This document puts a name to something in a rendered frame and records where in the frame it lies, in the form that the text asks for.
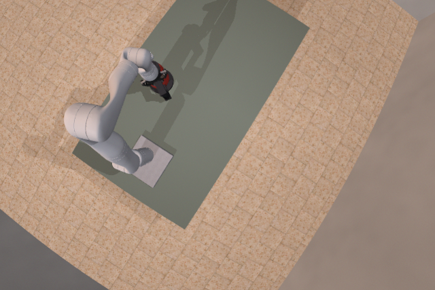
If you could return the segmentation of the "black round disk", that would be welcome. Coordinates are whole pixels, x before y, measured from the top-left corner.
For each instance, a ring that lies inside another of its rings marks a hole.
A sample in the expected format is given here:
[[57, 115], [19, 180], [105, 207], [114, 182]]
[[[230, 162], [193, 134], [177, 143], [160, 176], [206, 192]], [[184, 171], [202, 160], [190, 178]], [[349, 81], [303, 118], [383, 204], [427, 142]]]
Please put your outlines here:
[[[173, 87], [173, 82], [174, 82], [174, 80], [173, 80], [173, 76], [171, 75], [171, 73], [169, 72], [169, 71], [167, 71], [167, 73], [169, 74], [169, 82], [168, 82], [168, 84], [167, 84], [167, 90], [169, 91], [172, 87]], [[158, 90], [157, 90], [157, 88], [154, 88], [152, 85], [150, 86], [150, 88], [154, 91], [154, 92], [156, 92], [156, 93], [158, 93]], [[159, 93], [158, 93], [159, 94]]]

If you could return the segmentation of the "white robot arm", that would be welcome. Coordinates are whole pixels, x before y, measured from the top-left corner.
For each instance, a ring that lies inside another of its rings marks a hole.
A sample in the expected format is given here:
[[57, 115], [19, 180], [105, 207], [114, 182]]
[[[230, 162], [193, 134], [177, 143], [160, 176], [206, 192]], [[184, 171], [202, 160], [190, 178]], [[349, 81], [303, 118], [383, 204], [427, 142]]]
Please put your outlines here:
[[74, 103], [67, 108], [64, 116], [65, 128], [70, 135], [77, 139], [81, 137], [79, 140], [112, 162], [115, 169], [127, 174], [133, 174], [139, 167], [151, 162], [154, 153], [147, 147], [131, 149], [113, 130], [126, 94], [138, 73], [146, 81], [157, 78], [158, 69], [152, 62], [150, 64], [153, 59], [153, 54], [144, 48], [124, 48], [119, 64], [109, 76], [110, 100], [106, 106]]

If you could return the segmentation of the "red kettle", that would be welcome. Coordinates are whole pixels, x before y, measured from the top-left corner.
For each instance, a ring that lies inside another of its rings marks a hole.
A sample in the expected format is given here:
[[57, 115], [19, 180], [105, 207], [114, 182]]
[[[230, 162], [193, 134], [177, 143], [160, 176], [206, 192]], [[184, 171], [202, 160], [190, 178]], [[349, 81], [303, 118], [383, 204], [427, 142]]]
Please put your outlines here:
[[[157, 67], [157, 69], [159, 71], [163, 71], [164, 68], [162, 67], [162, 65], [160, 65], [159, 63], [157, 63], [154, 60], [152, 61], [152, 63]], [[153, 86], [154, 88], [157, 88], [160, 96], [162, 96], [163, 98], [166, 98], [165, 101], [171, 99], [171, 95], [169, 94], [169, 91], [167, 90], [167, 87], [166, 87], [168, 82], [169, 82], [169, 75], [167, 75], [167, 78], [164, 79], [164, 82], [163, 82], [164, 85], [162, 84], [161, 81], [157, 80], [156, 82], [154, 82], [155, 86]]]

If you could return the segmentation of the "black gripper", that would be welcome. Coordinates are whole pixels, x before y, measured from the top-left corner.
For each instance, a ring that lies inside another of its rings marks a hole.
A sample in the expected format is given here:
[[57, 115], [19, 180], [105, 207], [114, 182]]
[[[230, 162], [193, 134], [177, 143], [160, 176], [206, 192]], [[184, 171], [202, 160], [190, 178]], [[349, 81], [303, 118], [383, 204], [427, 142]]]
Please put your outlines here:
[[141, 82], [142, 86], [150, 86], [150, 85], [155, 86], [155, 84], [154, 84], [155, 81], [157, 81], [157, 80], [160, 81], [161, 80], [161, 82], [163, 83], [164, 79], [166, 77], [167, 77], [167, 71], [166, 71], [166, 69], [163, 69], [163, 71], [158, 71], [158, 76], [157, 76], [157, 78], [155, 80], [153, 80], [153, 81], [141, 80], [140, 82]]

